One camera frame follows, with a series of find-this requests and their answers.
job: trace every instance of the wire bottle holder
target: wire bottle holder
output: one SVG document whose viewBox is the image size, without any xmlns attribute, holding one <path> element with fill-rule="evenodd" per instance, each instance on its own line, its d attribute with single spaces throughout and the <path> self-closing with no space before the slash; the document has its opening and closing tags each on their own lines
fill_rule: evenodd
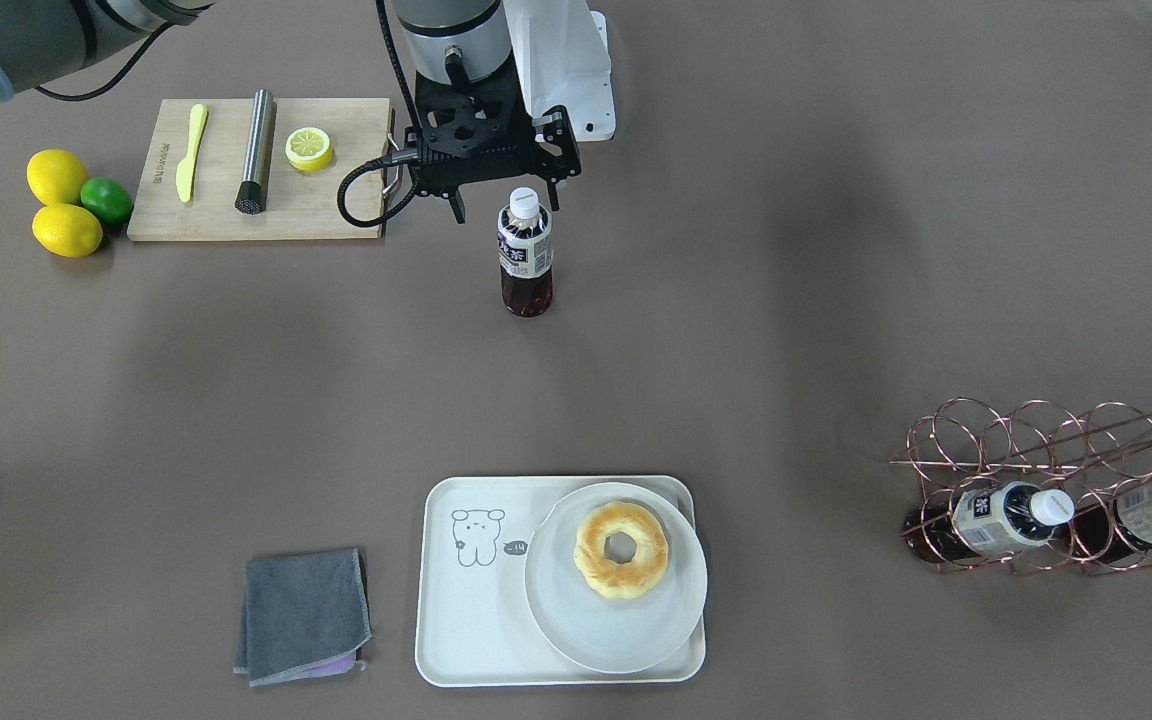
<svg viewBox="0 0 1152 720">
<path fill-rule="evenodd" d="M 1102 577 L 1152 568 L 1152 547 L 1139 547 L 1121 532 L 1112 510 L 1117 498 L 1152 480 L 1152 414 L 1123 402 L 1071 414 L 1046 400 L 999 414 L 979 400 L 953 397 L 910 425 L 904 452 L 890 462 L 914 470 L 923 495 L 901 539 L 911 547 L 925 543 L 941 560 L 935 564 L 940 573 L 1001 564 L 1011 574 L 1030 575 L 1073 566 L 1089 577 Z M 929 537 L 929 526 L 945 526 L 965 492 L 1016 479 L 1063 488 L 1076 505 L 1074 520 L 1043 547 L 996 559 L 946 559 Z M 1079 533 L 1085 525 L 1081 520 L 1089 514 L 1101 514 L 1111 533 Z M 1111 547 L 1123 547 L 1119 541 L 1128 555 L 1107 558 Z"/>
</svg>

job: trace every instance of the white plastic bracket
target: white plastic bracket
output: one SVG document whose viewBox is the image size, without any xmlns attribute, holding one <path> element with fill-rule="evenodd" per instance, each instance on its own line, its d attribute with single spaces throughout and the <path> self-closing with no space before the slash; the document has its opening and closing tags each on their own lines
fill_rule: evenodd
<svg viewBox="0 0 1152 720">
<path fill-rule="evenodd" d="M 503 0 L 526 114 L 563 105 L 576 141 L 616 132 L 607 18 L 585 0 Z"/>
</svg>

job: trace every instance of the wooden cutting board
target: wooden cutting board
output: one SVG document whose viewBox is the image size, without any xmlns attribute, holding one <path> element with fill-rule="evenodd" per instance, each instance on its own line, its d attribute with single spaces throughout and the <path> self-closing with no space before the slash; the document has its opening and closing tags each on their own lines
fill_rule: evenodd
<svg viewBox="0 0 1152 720">
<path fill-rule="evenodd" d="M 175 172 L 188 145 L 189 109 L 207 106 L 207 127 L 198 143 L 194 198 L 182 204 Z M 244 215 L 234 209 L 247 158 L 252 100 L 164 100 L 150 138 L 136 209 L 127 227 L 132 241 L 357 240 L 380 237 L 382 228 L 356 228 L 340 218 L 340 179 L 357 165 L 388 151 L 392 113 L 384 97 L 279 97 L 270 190 L 265 211 Z M 297 128 L 321 128 L 332 138 L 328 168 L 302 173 L 287 161 L 287 137 Z M 357 179 L 346 197 L 349 213 L 376 218 L 382 210 L 381 174 Z"/>
</svg>

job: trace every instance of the bagel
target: bagel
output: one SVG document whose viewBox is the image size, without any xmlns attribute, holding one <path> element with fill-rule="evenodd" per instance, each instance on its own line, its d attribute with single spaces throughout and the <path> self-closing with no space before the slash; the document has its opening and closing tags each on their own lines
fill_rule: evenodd
<svg viewBox="0 0 1152 720">
<path fill-rule="evenodd" d="M 617 562 L 607 558 L 607 540 L 626 533 L 635 544 L 634 558 Z M 609 600 L 643 597 L 669 568 L 669 543 L 655 515 L 632 502 L 607 502 L 596 507 L 576 528 L 573 560 L 585 583 Z"/>
</svg>

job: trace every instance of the yellow knife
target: yellow knife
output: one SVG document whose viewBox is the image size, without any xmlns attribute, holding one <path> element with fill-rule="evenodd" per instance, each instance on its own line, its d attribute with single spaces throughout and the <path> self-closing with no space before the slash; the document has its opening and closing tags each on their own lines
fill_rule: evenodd
<svg viewBox="0 0 1152 720">
<path fill-rule="evenodd" d="M 177 196 L 180 202 L 189 202 L 194 197 L 194 169 L 198 164 L 198 142 L 202 141 L 202 128 L 207 126 L 207 106 L 197 104 L 189 109 L 189 146 L 184 159 L 177 165 Z"/>
</svg>

